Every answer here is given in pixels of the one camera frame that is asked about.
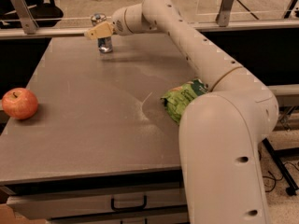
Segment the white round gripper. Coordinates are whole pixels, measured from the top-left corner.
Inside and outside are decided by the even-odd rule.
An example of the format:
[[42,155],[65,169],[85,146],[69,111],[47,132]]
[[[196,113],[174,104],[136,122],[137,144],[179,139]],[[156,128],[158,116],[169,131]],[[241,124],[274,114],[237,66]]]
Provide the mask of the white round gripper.
[[114,30],[118,35],[132,35],[142,33],[147,28],[141,4],[118,9],[113,13],[111,19],[113,26],[107,21],[102,21],[87,30],[84,36],[93,40],[110,37],[113,35]]

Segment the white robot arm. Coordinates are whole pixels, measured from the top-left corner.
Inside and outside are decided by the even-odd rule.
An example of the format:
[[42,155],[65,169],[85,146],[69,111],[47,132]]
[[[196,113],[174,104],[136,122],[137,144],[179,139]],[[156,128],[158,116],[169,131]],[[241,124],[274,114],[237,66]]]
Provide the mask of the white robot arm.
[[86,32],[90,39],[156,29],[173,41],[208,92],[185,109],[179,153],[191,224],[271,224],[258,145],[278,101],[241,63],[192,28],[171,0],[143,0]]

